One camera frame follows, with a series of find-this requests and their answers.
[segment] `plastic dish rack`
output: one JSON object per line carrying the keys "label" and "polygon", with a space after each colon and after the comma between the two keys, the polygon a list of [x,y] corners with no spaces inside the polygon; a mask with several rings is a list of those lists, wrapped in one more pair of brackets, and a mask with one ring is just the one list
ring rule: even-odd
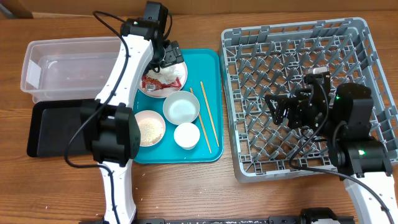
{"label": "plastic dish rack", "polygon": [[[371,135],[384,143],[396,163],[398,111],[380,64],[369,27],[361,18],[298,22],[224,30],[220,64],[228,108],[235,177],[240,182],[289,179],[315,174],[293,170],[292,153],[312,130],[291,130],[287,119],[274,125],[266,94],[292,96],[303,88],[303,73],[328,66],[331,102],[340,83],[372,89]],[[301,166],[336,170],[324,142],[310,143],[295,159]]]}

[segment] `white cup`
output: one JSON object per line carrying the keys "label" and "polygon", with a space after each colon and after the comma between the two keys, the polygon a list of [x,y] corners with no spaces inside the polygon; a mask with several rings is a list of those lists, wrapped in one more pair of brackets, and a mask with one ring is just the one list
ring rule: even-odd
{"label": "white cup", "polygon": [[192,123],[182,123],[174,131],[174,141],[185,150],[193,149],[199,139],[199,128]]}

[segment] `wooden chopstick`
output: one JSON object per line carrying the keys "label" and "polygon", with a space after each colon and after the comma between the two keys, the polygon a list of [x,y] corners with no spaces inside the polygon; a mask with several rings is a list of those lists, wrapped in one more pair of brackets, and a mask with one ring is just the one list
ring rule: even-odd
{"label": "wooden chopstick", "polygon": [[199,111],[199,120],[200,120],[200,124],[201,124],[201,129],[203,130],[203,134],[205,135],[207,147],[209,147],[209,151],[210,151],[210,154],[211,154],[211,148],[210,148],[209,140],[207,139],[207,134],[206,134],[205,126],[203,125],[203,121],[201,120],[200,111]]}
{"label": "wooden chopstick", "polygon": [[207,102],[207,96],[206,96],[206,92],[205,92],[205,87],[203,86],[203,82],[202,81],[200,81],[200,85],[201,85],[201,90],[203,92],[203,96],[205,96],[207,111],[209,112],[209,117],[210,117],[210,121],[211,121],[211,126],[213,127],[214,137],[216,138],[217,146],[219,147],[220,145],[218,144],[216,128],[214,127],[213,117],[211,116],[209,103]]}

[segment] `blue serving tray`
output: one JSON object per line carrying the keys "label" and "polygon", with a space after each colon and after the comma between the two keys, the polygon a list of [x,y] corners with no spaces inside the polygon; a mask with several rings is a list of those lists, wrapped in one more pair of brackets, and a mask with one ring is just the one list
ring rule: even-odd
{"label": "blue serving tray", "polygon": [[[140,164],[214,162],[223,154],[223,104],[221,99],[221,76],[218,55],[210,49],[185,49],[182,50],[182,54],[188,68],[187,82],[182,88],[182,91],[190,91],[190,88],[192,88],[195,96],[199,100],[200,114],[212,153],[210,154],[209,152],[199,118],[194,120],[193,124],[198,126],[200,130],[200,140],[194,149],[190,151],[184,150],[174,141],[174,130],[177,125],[168,122],[163,115],[163,102],[165,99],[152,98],[138,90],[136,99],[134,100],[134,113],[144,110],[153,110],[162,115],[166,122],[166,132],[158,144],[151,147],[139,148],[135,161]],[[207,100],[220,144],[219,147],[217,147],[213,128],[211,127],[200,81],[203,82],[206,90]]]}

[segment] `white bowl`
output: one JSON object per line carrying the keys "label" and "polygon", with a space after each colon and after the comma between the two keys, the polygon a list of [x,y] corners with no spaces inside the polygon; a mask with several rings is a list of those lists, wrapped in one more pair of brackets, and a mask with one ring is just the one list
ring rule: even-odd
{"label": "white bowl", "polygon": [[193,149],[199,139],[199,128],[192,123],[182,123],[174,131],[174,141],[185,150]]}
{"label": "white bowl", "polygon": [[172,93],[163,104],[163,114],[167,121],[175,125],[191,123],[199,114],[199,101],[187,91]]}
{"label": "white bowl", "polygon": [[155,111],[145,110],[145,111],[138,112],[135,115],[135,117],[136,117],[138,124],[140,123],[140,121],[143,121],[144,119],[154,119],[154,120],[158,121],[163,126],[163,133],[162,133],[160,139],[158,139],[156,142],[153,142],[150,145],[142,145],[140,143],[140,146],[142,146],[142,147],[154,146],[158,142],[160,142],[160,140],[162,140],[164,133],[166,132],[166,123],[160,114],[156,113]]}

